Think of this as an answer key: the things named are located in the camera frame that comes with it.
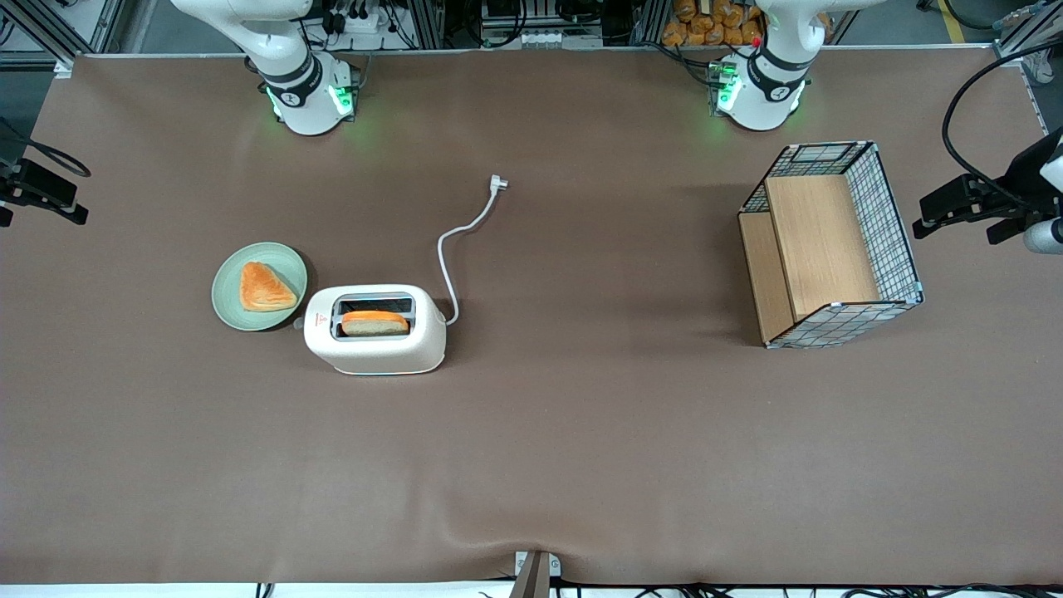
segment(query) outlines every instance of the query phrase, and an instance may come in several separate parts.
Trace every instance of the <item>bread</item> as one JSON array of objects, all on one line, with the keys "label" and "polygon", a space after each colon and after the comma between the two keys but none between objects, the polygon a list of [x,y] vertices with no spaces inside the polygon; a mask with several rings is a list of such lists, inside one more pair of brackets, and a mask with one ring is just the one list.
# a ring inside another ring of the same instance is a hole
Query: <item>bread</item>
[{"label": "bread", "polygon": [[675,47],[682,46],[687,40],[687,25],[681,22],[671,21],[664,25],[664,33],[661,34],[661,44]]},{"label": "bread", "polygon": [[401,315],[370,310],[343,314],[339,326],[348,337],[390,337],[409,332],[409,323]]},{"label": "bread", "polygon": [[697,5],[694,0],[673,0],[672,10],[676,18],[682,22],[690,22],[690,19],[697,16]]},{"label": "bread", "polygon": [[240,305],[249,312],[280,312],[296,307],[299,297],[261,261],[248,261],[240,270]]},{"label": "bread", "polygon": [[[709,15],[697,15],[690,21],[690,33],[705,35],[706,33],[712,31],[713,24],[714,23],[712,22],[712,17],[710,17]],[[694,44],[693,41],[691,41],[691,46],[695,45],[701,46],[702,44]]]},{"label": "bread", "polygon": [[742,17],[745,12],[741,6],[736,6],[730,0],[715,0],[712,3],[712,20],[724,27],[739,27],[742,24]]},{"label": "bread", "polygon": [[753,44],[753,40],[763,37],[763,33],[760,31],[760,24],[757,21],[746,21],[742,24],[742,42],[748,46]]},{"label": "bread", "polygon": [[742,45],[742,32],[733,27],[724,29],[724,44],[731,46]]},{"label": "bread", "polygon": [[705,34],[705,44],[707,46],[719,46],[724,40],[724,25],[716,23],[712,25],[712,29]]},{"label": "bread", "polygon": [[823,23],[823,28],[826,30],[823,32],[824,39],[830,41],[834,37],[834,22],[830,19],[830,15],[827,13],[820,13],[820,22]]}]

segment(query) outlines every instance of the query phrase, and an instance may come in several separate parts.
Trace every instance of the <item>white power cord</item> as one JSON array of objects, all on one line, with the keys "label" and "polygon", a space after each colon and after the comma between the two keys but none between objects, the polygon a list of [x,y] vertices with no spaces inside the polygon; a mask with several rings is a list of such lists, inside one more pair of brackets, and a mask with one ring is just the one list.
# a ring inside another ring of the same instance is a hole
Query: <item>white power cord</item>
[{"label": "white power cord", "polygon": [[458,297],[454,292],[454,283],[451,281],[451,273],[446,270],[446,257],[443,256],[443,241],[446,240],[446,237],[449,236],[475,228],[491,210],[491,206],[494,205],[494,200],[499,197],[499,190],[507,187],[509,187],[509,181],[499,176],[497,174],[491,174],[491,198],[487,200],[487,205],[484,206],[484,210],[479,212],[479,216],[476,216],[472,222],[469,222],[463,226],[446,230],[439,236],[439,240],[436,242],[436,253],[439,255],[439,269],[443,270],[443,279],[446,280],[446,290],[451,293],[451,305],[454,306],[454,315],[451,317],[451,320],[446,321],[446,326],[451,326],[452,324],[458,322],[458,314],[460,311],[458,310]]}]

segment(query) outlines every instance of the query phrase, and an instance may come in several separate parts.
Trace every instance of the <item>plug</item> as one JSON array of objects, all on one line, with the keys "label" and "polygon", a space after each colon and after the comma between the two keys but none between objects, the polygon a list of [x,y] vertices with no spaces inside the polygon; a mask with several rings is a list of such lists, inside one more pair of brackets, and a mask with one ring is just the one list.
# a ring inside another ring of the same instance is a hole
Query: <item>plug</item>
[{"label": "plug", "polygon": [[491,191],[497,191],[500,189],[509,188],[509,181],[503,178],[497,174],[491,174]]}]

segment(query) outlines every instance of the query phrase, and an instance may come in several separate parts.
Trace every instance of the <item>black band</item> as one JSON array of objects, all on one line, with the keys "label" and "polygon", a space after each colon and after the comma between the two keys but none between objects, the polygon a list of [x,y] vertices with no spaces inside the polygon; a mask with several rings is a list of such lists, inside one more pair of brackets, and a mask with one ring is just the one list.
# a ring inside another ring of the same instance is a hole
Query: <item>black band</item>
[{"label": "black band", "polygon": [[306,74],[306,71],[310,70],[310,67],[314,66],[316,61],[317,58],[314,57],[314,54],[306,52],[306,59],[303,61],[303,64],[299,65],[299,68],[288,74],[266,74],[260,70],[258,74],[261,74],[263,79],[265,79],[268,83],[272,83],[273,85],[284,85],[285,83],[291,83],[292,81]]},{"label": "black band", "polygon": [[270,91],[273,92],[273,97],[284,105],[288,107],[301,107],[306,103],[306,98],[321,84],[321,61],[313,55],[310,57],[313,58],[314,71],[306,78],[306,81],[288,88],[269,86]]},{"label": "black band", "polygon": [[782,70],[795,70],[795,71],[806,70],[808,67],[812,66],[813,62],[815,62],[815,56],[812,56],[812,59],[804,63],[792,63],[776,56],[775,54],[772,53],[771,50],[767,49],[767,31],[764,31],[764,36],[763,39],[761,40],[760,48],[757,48],[757,51],[754,52],[753,56],[750,56],[749,59],[754,59],[758,55],[764,56],[764,59],[781,68]]},{"label": "black band", "polygon": [[753,81],[753,84],[756,85],[758,89],[764,92],[764,99],[770,102],[787,101],[787,99],[792,96],[798,87],[800,87],[800,84],[804,83],[804,79],[796,79],[789,83],[772,79],[760,70],[760,67],[757,66],[757,61],[750,59],[747,64],[749,80]]}]

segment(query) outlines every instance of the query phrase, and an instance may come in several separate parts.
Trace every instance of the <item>toaster slot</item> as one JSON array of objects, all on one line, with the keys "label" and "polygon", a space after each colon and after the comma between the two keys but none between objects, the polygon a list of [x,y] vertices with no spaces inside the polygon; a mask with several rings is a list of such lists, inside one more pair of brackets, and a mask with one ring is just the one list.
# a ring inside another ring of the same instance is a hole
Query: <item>toaster slot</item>
[{"label": "toaster slot", "polygon": [[348,337],[343,332],[343,314],[351,312],[389,312],[402,317],[409,325],[409,331],[417,324],[415,318],[414,296],[405,292],[367,292],[344,294],[333,306],[332,335],[337,341],[394,341],[409,336],[381,335],[376,337]]}]

